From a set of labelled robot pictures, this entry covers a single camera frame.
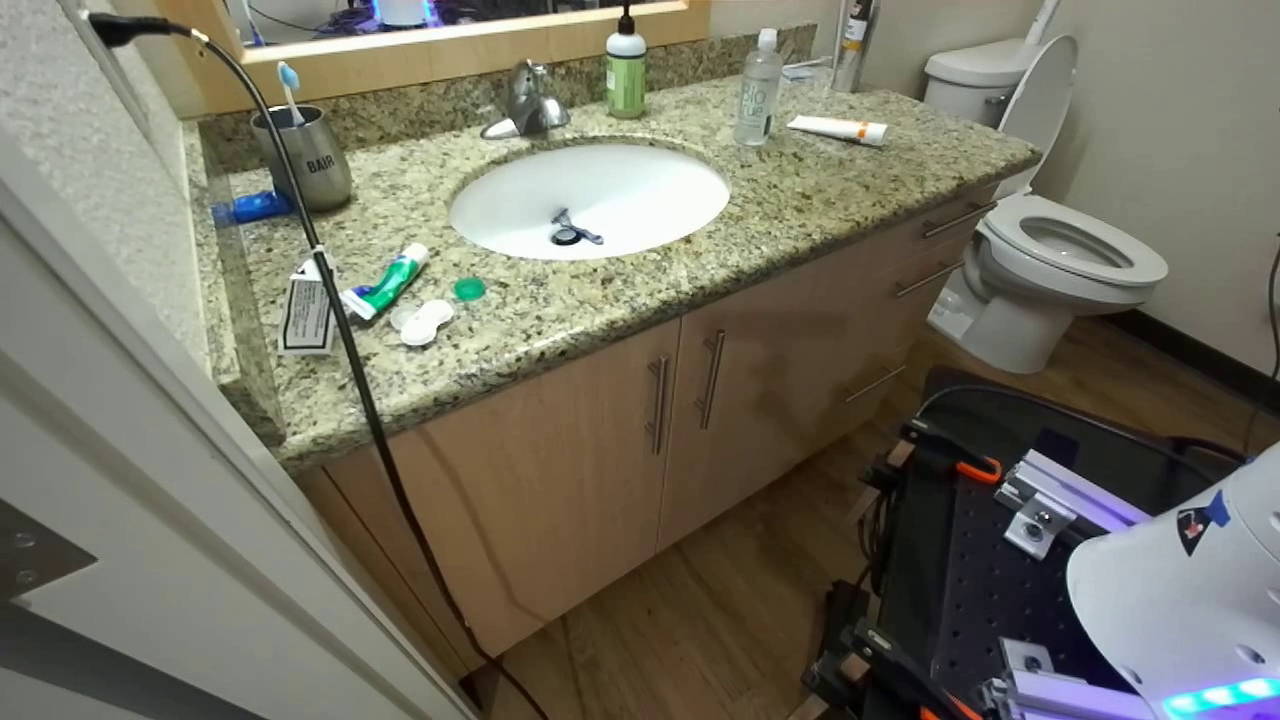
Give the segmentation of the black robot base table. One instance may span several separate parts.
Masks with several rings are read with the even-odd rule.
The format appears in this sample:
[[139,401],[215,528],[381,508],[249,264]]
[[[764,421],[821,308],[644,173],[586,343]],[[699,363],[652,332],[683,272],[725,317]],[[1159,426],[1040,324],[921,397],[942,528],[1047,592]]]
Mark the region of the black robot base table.
[[873,469],[873,575],[830,596],[788,720],[1159,720],[1082,627],[1069,557],[1242,463],[942,376]]

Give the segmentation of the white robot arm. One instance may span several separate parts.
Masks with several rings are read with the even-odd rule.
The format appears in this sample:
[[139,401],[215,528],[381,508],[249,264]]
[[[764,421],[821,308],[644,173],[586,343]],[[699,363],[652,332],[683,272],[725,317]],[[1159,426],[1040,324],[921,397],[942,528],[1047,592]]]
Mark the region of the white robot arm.
[[1084,541],[1069,600],[1159,720],[1280,720],[1280,446],[1143,524]]

